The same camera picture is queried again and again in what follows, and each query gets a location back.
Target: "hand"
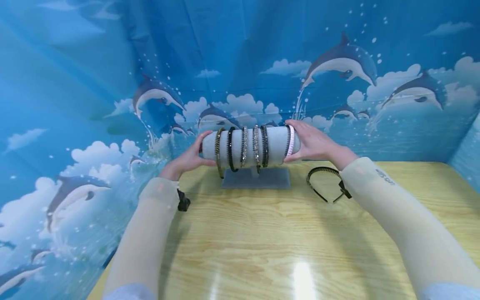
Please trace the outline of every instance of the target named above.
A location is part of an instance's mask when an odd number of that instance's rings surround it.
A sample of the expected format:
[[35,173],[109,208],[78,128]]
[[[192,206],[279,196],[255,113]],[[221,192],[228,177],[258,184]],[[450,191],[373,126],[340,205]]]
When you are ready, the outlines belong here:
[[287,120],[285,123],[293,126],[301,142],[300,150],[287,156],[284,160],[286,163],[299,159],[329,160],[337,169],[343,170],[358,158],[350,149],[340,146],[328,135],[305,122]]
[[215,166],[215,161],[204,159],[199,156],[199,154],[202,152],[202,141],[211,133],[212,131],[205,131],[200,134],[195,142],[185,152],[183,152],[182,155],[169,162],[163,168],[159,177],[163,177],[171,181],[178,181],[183,173],[195,170],[199,166]]

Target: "acrylic stand base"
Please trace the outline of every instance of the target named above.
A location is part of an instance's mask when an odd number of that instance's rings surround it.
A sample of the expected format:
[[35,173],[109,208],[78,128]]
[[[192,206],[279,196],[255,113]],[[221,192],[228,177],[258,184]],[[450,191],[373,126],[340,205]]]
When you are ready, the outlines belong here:
[[222,180],[224,189],[286,190],[290,188],[288,168],[241,168],[237,172],[225,170]]

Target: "table surface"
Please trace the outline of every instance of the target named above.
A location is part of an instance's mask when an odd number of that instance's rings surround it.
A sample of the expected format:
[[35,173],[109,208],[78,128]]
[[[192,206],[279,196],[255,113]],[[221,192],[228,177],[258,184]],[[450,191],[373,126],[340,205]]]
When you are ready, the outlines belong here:
[[[480,195],[442,163],[378,162],[416,196],[480,265]],[[290,190],[225,190],[215,168],[184,174],[192,200],[170,228],[160,299],[414,299],[396,245],[353,200],[322,201],[308,171],[289,166]],[[328,199],[339,179],[316,173]],[[109,268],[88,300],[99,300]]]

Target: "arm sleeve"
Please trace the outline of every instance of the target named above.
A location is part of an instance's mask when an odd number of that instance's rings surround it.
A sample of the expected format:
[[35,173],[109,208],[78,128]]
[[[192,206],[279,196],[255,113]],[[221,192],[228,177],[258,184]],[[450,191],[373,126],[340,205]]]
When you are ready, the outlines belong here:
[[112,297],[112,292],[130,299],[135,291],[144,295],[140,299],[151,299],[148,291],[157,298],[163,252],[179,203],[177,185],[153,178],[140,194],[138,207],[112,260],[103,292],[105,299]]
[[362,157],[340,176],[353,198],[397,245],[419,299],[443,283],[480,289],[480,270],[468,254],[443,224],[385,171]]

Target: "blue backdrop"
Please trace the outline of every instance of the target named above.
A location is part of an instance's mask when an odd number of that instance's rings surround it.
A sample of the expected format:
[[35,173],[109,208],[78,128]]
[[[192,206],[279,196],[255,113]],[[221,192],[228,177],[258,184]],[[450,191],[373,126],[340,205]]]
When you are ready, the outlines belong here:
[[0,300],[84,299],[141,188],[220,126],[301,119],[373,160],[450,163],[480,190],[478,11],[2,1]]

